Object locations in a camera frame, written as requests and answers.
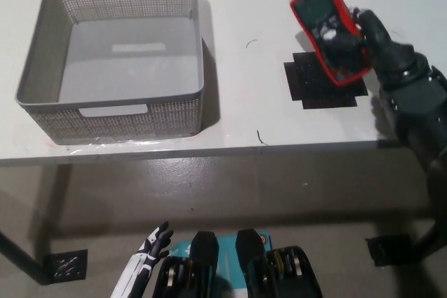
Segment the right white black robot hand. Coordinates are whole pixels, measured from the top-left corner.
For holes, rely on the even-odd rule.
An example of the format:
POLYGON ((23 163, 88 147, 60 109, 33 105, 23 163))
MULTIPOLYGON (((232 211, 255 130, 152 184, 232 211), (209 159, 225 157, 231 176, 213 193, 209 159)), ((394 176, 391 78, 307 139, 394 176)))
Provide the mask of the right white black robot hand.
POLYGON ((390 46, 392 40, 382 21, 370 9, 348 12, 350 30, 337 16, 321 30, 323 59, 337 82, 348 81, 368 71, 372 59, 390 46))

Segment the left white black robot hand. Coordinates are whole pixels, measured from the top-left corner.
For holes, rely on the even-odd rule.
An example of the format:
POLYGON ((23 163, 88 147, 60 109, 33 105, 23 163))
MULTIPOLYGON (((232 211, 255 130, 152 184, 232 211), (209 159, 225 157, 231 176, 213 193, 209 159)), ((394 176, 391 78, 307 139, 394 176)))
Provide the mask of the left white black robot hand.
POLYGON ((111 298, 142 297, 160 260, 169 255, 168 246, 173 235, 168 221, 155 228, 140 248, 130 257, 110 295, 111 298))

